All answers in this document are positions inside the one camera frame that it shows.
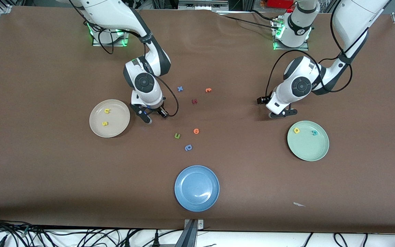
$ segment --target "brown tabletop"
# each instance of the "brown tabletop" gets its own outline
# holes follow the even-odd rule
[[[141,15],[171,58],[163,79],[180,109],[169,119],[153,115],[152,125],[132,113],[129,127],[111,139],[91,131],[89,114],[106,99],[130,103],[122,70],[143,54],[142,44],[131,37],[113,55],[92,47],[71,8],[14,7],[1,17],[0,219],[180,228],[184,219],[201,218],[212,230],[395,233],[390,16],[370,29],[348,88],[309,95],[293,104],[296,116],[269,119],[255,102],[283,53],[272,49],[269,29],[210,11]],[[255,14],[236,17],[266,24]],[[329,20],[320,14],[310,35],[317,60],[338,54]],[[281,59],[271,88],[299,55]],[[336,88],[347,78],[348,71]],[[161,87],[173,113],[174,99]],[[208,87],[213,91],[206,94]],[[330,149],[320,161],[302,161],[287,146],[288,129],[301,120],[327,131]],[[193,150],[186,152],[188,144]],[[173,189],[179,172],[195,164],[220,181],[218,201],[201,213],[183,209]]]

